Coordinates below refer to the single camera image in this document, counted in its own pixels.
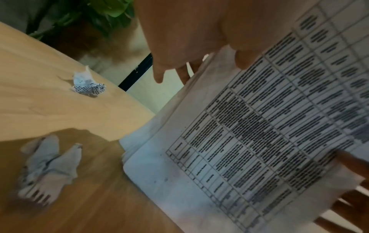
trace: black metal bar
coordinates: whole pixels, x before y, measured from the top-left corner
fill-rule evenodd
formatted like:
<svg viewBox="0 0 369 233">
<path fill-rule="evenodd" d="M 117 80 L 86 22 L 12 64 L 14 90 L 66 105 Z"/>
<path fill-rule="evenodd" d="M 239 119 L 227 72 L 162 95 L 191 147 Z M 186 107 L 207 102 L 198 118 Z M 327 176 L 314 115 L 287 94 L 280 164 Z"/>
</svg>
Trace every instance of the black metal bar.
<svg viewBox="0 0 369 233">
<path fill-rule="evenodd" d="M 151 53 L 119 84 L 124 91 L 128 91 L 141 76 L 153 65 Z"/>
</svg>

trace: wood grain surface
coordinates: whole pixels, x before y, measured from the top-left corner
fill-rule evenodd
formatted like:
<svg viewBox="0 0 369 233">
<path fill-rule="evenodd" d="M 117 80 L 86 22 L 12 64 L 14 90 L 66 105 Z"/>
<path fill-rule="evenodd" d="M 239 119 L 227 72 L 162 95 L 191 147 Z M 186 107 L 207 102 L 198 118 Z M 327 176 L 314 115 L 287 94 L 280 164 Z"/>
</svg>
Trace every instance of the wood grain surface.
<svg viewBox="0 0 369 233">
<path fill-rule="evenodd" d="M 176 233 L 181 230 L 123 173 L 117 139 L 152 113 L 107 80 L 97 98 L 71 91 L 78 62 L 0 24 L 0 232 Z M 19 148 L 54 133 L 64 152 L 83 144 L 78 178 L 42 208 L 14 193 L 26 160 Z"/>
</svg>

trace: hand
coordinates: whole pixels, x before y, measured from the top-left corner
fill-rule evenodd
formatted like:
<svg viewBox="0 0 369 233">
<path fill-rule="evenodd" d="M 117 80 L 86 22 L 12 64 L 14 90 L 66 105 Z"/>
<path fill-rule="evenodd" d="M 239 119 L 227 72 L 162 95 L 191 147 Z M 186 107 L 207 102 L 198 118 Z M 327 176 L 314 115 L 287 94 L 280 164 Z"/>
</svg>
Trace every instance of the hand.
<svg viewBox="0 0 369 233">
<path fill-rule="evenodd" d="M 338 160 L 344 166 L 365 178 L 360 186 L 369 190 L 369 163 L 367 161 L 355 158 L 353 155 L 344 151 L 338 151 L 337 153 Z M 338 200 L 332 205 L 331 210 L 360 228 L 363 233 L 368 233 L 369 196 L 357 190 L 352 190 L 342 195 L 341 198 L 349 203 L 349 205 Z M 346 229 L 322 217 L 317 218 L 314 223 L 330 233 L 354 233 L 354 231 Z"/>
<path fill-rule="evenodd" d="M 235 63 L 248 68 L 282 39 L 295 20 L 318 0 L 135 0 L 135 10 L 153 56 L 154 78 L 176 69 L 189 80 L 204 55 L 225 45 L 236 50 Z"/>
</svg>

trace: wooden table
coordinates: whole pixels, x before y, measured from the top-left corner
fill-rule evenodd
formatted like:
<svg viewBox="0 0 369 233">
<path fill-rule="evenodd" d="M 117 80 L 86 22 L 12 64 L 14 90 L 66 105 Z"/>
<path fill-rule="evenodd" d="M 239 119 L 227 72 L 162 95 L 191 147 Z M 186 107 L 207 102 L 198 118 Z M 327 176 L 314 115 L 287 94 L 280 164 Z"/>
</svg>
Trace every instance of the wooden table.
<svg viewBox="0 0 369 233">
<path fill-rule="evenodd" d="M 97 98 L 71 90 L 85 68 L 54 49 L 0 24 L 0 232 L 175 233 L 181 230 L 122 171 L 117 139 L 153 114 L 93 73 L 106 91 Z M 19 148 L 54 133 L 60 150 L 83 144 L 78 178 L 40 208 L 16 199 L 25 162 Z"/>
</svg>

